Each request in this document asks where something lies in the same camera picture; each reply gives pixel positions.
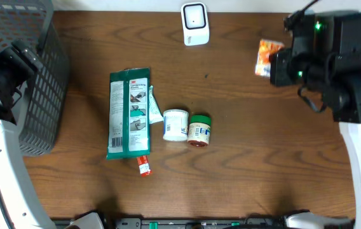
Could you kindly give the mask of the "orange tissue pack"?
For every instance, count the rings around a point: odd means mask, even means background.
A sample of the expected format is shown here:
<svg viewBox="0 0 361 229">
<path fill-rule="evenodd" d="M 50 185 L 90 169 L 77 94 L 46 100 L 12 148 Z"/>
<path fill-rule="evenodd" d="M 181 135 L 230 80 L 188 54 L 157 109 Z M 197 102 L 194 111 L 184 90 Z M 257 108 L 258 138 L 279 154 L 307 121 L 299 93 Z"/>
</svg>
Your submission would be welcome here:
<svg viewBox="0 0 361 229">
<path fill-rule="evenodd" d="M 255 65 L 255 74 L 263 77 L 270 77 L 271 62 L 269 57 L 277 51 L 284 48 L 285 45 L 279 41 L 261 39 L 257 53 L 257 62 Z"/>
</svg>

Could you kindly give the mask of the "green lid jar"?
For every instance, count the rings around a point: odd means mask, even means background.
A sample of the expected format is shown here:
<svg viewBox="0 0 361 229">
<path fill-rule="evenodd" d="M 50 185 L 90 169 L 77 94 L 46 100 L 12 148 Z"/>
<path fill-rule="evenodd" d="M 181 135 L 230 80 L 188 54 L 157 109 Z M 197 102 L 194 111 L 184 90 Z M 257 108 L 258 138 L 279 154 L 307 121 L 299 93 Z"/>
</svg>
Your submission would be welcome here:
<svg viewBox="0 0 361 229">
<path fill-rule="evenodd" d="M 193 115 L 190 120 L 187 142 L 196 147 L 205 147 L 210 142 L 212 119 L 205 115 Z"/>
</svg>

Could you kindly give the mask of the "red white snack bar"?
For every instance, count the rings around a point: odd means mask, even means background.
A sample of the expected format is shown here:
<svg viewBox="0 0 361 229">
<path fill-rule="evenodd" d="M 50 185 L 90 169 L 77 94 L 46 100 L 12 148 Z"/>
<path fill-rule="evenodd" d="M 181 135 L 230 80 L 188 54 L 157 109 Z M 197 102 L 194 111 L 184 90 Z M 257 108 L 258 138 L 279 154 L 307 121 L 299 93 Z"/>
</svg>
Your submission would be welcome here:
<svg viewBox="0 0 361 229">
<path fill-rule="evenodd" d="M 146 155 L 137 157 L 137 163 L 139 165 L 139 171 L 142 177 L 146 177 L 152 174 L 152 170 Z"/>
</svg>

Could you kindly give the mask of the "green white wipes pack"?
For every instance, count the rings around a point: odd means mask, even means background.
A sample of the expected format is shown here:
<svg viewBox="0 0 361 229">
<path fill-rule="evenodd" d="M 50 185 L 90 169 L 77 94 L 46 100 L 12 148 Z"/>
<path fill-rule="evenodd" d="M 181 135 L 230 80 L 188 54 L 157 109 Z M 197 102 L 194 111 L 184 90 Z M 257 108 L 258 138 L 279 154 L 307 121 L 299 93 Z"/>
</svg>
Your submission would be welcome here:
<svg viewBox="0 0 361 229">
<path fill-rule="evenodd" d="M 108 160 L 150 154 L 150 69 L 126 69 L 109 77 Z"/>
</svg>

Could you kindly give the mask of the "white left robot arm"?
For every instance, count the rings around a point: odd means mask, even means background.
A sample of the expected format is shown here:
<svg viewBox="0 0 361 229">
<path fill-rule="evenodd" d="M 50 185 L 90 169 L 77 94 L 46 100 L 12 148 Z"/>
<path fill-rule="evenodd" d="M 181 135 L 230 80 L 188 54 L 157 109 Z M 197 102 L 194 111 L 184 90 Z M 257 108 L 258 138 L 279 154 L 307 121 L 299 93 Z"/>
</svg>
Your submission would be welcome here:
<svg viewBox="0 0 361 229">
<path fill-rule="evenodd" d="M 69 61 L 53 28 L 43 41 L 32 47 L 20 31 L 0 50 L 0 228 L 103 228 L 97 212 L 52 220 L 24 164 L 24 156 L 53 149 L 69 81 Z"/>
</svg>

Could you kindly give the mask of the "teal white tissue pack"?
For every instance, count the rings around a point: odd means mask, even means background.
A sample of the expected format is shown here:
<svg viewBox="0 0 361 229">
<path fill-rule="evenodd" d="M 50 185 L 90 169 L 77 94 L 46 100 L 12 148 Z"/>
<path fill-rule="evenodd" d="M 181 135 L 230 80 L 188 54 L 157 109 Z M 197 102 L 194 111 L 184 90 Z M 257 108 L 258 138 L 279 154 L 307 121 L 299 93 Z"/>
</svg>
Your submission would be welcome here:
<svg viewBox="0 0 361 229">
<path fill-rule="evenodd" d="M 149 87 L 149 123 L 154 124 L 163 121 L 158 104 L 154 98 L 153 86 Z"/>
</svg>

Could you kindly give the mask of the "white plastic jar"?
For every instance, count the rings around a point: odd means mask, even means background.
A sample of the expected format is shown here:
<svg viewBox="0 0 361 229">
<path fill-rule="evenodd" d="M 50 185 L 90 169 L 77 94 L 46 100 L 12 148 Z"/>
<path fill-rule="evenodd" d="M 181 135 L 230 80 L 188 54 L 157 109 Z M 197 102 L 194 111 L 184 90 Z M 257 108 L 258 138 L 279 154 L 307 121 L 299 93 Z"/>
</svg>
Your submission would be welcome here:
<svg viewBox="0 0 361 229">
<path fill-rule="evenodd" d="M 180 109 L 169 109 L 163 113 L 163 139 L 187 141 L 189 113 Z"/>
</svg>

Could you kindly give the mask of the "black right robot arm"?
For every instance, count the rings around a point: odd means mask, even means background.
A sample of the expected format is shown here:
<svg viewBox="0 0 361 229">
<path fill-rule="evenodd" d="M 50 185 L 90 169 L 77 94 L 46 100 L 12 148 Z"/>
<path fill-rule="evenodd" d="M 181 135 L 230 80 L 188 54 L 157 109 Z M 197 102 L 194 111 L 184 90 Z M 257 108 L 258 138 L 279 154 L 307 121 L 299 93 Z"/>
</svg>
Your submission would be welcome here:
<svg viewBox="0 0 361 229">
<path fill-rule="evenodd" d="M 356 215 L 328 218 L 299 211 L 285 215 L 285 228 L 361 228 L 361 12 L 312 13 L 308 7 L 284 19 L 290 48 L 270 55 L 270 82 L 297 85 L 297 94 L 316 113 L 332 111 L 350 159 Z"/>
</svg>

